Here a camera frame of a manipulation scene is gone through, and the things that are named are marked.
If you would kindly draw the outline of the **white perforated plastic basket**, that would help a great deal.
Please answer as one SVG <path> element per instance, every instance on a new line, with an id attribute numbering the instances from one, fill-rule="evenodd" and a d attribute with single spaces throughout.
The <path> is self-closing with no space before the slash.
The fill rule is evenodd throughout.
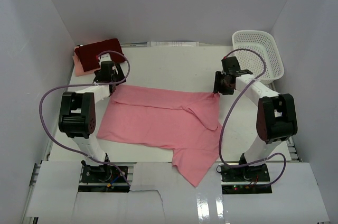
<path id="1" fill-rule="evenodd" d="M 273 36 L 264 31 L 241 30 L 232 35 L 232 45 L 241 69 L 255 76 L 264 72 L 259 80 L 268 85 L 284 75 L 284 66 Z"/>

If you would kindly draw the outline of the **pink t-shirt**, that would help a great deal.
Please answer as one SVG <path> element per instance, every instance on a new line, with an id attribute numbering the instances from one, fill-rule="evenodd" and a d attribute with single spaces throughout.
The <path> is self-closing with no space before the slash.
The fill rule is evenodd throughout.
<path id="1" fill-rule="evenodd" d="M 219 94 L 119 85 L 97 137 L 173 151 L 172 165 L 197 187 L 218 159 Z"/>

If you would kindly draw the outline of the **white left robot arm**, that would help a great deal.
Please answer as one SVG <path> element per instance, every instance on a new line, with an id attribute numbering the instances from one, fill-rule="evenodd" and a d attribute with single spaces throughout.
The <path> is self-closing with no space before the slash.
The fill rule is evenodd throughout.
<path id="1" fill-rule="evenodd" d="M 96 103 L 112 95 L 116 86 L 126 81 L 120 66 L 112 61 L 100 64 L 93 85 L 75 92 L 66 91 L 61 98 L 59 131 L 65 133 L 87 158 L 84 165 L 95 165 L 93 174 L 99 181 L 111 177 L 109 157 L 100 147 L 96 136 Z"/>

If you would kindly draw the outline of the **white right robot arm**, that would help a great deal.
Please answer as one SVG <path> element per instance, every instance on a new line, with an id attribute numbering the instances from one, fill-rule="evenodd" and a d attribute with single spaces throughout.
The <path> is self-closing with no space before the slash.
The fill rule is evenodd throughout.
<path id="1" fill-rule="evenodd" d="M 257 106 L 257 136 L 250 148 L 242 154 L 238 165 L 239 176 L 251 181 L 257 176 L 258 165 L 270 159 L 271 152 L 281 142 L 288 140 L 298 131 L 294 98 L 280 94 L 261 83 L 249 70 L 242 70 L 236 57 L 223 58 L 222 71 L 215 73 L 214 93 L 233 95 L 240 92 L 230 107 L 223 122 L 219 139 L 219 156 L 222 157 L 222 139 L 226 123 L 238 100 L 245 95 Z"/>

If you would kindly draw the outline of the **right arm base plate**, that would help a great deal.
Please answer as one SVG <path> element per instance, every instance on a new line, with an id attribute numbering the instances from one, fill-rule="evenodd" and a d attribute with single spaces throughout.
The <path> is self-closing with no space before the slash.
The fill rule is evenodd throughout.
<path id="1" fill-rule="evenodd" d="M 272 194 L 270 176 L 266 164 L 231 169 L 218 165 L 223 195 Z"/>

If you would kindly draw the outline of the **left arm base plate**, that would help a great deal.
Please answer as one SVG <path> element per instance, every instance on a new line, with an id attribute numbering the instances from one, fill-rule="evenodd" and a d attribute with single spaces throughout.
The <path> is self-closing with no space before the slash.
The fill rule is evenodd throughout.
<path id="1" fill-rule="evenodd" d="M 79 192 L 128 193 L 129 185 L 113 166 L 83 166 L 78 186 Z"/>

